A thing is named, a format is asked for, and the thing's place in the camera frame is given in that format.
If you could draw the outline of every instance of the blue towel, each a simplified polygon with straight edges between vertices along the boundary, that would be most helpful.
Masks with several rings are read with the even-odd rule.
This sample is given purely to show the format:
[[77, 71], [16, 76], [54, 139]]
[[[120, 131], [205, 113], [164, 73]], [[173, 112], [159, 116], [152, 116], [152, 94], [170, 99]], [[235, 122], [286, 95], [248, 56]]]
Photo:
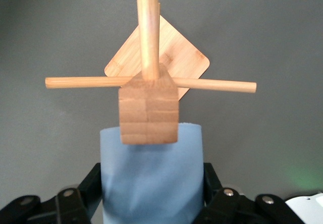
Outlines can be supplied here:
[[189, 224], [203, 207], [201, 126], [179, 124], [172, 144], [124, 145], [100, 132], [104, 224]]

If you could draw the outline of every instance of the wooden board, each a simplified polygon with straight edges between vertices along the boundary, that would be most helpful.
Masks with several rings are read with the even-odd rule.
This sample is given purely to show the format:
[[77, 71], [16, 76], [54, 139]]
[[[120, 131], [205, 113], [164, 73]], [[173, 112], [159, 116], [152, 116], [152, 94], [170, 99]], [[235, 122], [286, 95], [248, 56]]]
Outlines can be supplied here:
[[[208, 68], [209, 60], [169, 22], [160, 16], [159, 62], [171, 77], [198, 79]], [[105, 74], [108, 77], [135, 76], [141, 71], [138, 27], [111, 59]], [[179, 99], [188, 91], [179, 88]]]
[[162, 64], [160, 78], [145, 81], [140, 72], [119, 89], [119, 121], [124, 144], [177, 142], [178, 120], [177, 86]]

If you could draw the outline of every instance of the horizontal wooden rod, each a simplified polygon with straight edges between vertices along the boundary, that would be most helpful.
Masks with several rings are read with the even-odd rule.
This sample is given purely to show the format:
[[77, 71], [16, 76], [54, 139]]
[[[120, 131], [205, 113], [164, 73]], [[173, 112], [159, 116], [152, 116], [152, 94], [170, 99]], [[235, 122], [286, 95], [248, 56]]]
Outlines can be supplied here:
[[[123, 86], [132, 77], [58, 77], [46, 78], [47, 89], [59, 88], [91, 88], [91, 87], [118, 87]], [[218, 91], [233, 91], [255, 93], [257, 84], [254, 82], [240, 82], [212, 79], [173, 78], [177, 87], [192, 89], [208, 89]]]

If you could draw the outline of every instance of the blue fabric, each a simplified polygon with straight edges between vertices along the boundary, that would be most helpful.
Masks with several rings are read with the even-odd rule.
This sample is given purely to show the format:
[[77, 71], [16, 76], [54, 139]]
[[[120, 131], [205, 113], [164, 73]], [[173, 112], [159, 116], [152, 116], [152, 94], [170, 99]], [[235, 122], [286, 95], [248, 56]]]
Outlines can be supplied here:
[[201, 126], [179, 124], [179, 141], [124, 145], [104, 129], [101, 178], [104, 224], [189, 224], [203, 207]]

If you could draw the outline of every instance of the metal screw head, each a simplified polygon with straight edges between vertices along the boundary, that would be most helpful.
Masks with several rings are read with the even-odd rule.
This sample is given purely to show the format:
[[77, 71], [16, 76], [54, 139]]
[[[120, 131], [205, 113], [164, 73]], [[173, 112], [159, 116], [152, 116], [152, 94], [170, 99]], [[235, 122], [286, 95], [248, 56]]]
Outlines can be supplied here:
[[265, 203], [269, 204], [269, 205], [274, 204], [274, 200], [273, 200], [272, 198], [270, 198], [269, 196], [266, 196], [266, 195], [265, 195], [265, 196], [263, 196], [262, 200], [263, 200]]
[[233, 196], [234, 193], [231, 189], [224, 189], [223, 193], [225, 193], [227, 196]]
[[63, 193], [64, 197], [68, 197], [74, 193], [74, 190], [67, 190]]
[[34, 200], [34, 197], [28, 196], [20, 202], [20, 205], [28, 205], [33, 200]]

